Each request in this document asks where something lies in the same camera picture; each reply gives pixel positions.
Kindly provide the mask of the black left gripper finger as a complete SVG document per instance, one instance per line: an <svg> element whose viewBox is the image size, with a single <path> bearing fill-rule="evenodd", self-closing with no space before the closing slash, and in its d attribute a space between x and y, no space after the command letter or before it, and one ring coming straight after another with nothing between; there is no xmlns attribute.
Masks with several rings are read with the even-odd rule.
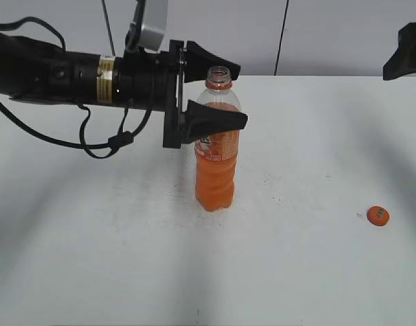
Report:
<svg viewBox="0 0 416 326"><path fill-rule="evenodd" d="M186 62L184 68L185 83L204 80L208 70L215 66L228 68L233 81L240 75L240 65L210 53L194 41L187 42L184 57Z"/></svg>
<svg viewBox="0 0 416 326"><path fill-rule="evenodd" d="M242 130L248 116L240 111L215 109L188 100L184 119L183 143L190 144L214 134Z"/></svg>

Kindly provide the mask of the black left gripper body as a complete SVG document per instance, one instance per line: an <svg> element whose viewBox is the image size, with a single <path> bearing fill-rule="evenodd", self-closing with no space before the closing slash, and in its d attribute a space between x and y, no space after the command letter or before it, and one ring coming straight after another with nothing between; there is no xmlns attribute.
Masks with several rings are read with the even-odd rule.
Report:
<svg viewBox="0 0 416 326"><path fill-rule="evenodd" d="M194 142L188 117L179 106L183 95L183 75L187 66L186 55L192 41L172 40L169 50L156 54L139 48L124 52L117 61L117 102L127 110L145 112L140 124L125 137L133 142L147 126L154 111L164 113L163 147L178 149Z"/></svg>

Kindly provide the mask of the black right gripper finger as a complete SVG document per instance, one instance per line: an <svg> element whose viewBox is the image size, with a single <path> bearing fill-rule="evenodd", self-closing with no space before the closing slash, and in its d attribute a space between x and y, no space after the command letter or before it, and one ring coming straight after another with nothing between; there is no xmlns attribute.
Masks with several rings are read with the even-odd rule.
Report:
<svg viewBox="0 0 416 326"><path fill-rule="evenodd" d="M383 66L383 80L390 81L416 73L416 22L398 32L398 47Z"/></svg>

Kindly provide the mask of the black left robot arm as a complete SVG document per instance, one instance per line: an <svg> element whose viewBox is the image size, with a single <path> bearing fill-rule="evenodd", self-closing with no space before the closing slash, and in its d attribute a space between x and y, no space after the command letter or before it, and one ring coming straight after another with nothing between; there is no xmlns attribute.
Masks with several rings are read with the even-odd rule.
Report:
<svg viewBox="0 0 416 326"><path fill-rule="evenodd" d="M241 130L247 115L221 111L195 101L182 102L183 86L223 66L237 79L240 67L206 51L193 41L172 40L157 54L138 49L122 57L70 52L63 43L13 36L22 22L0 24L0 94L12 100L44 105L88 105L142 109L164 114L163 146L179 148L220 132ZM41 140L66 142L33 130L0 102L0 112Z"/></svg>

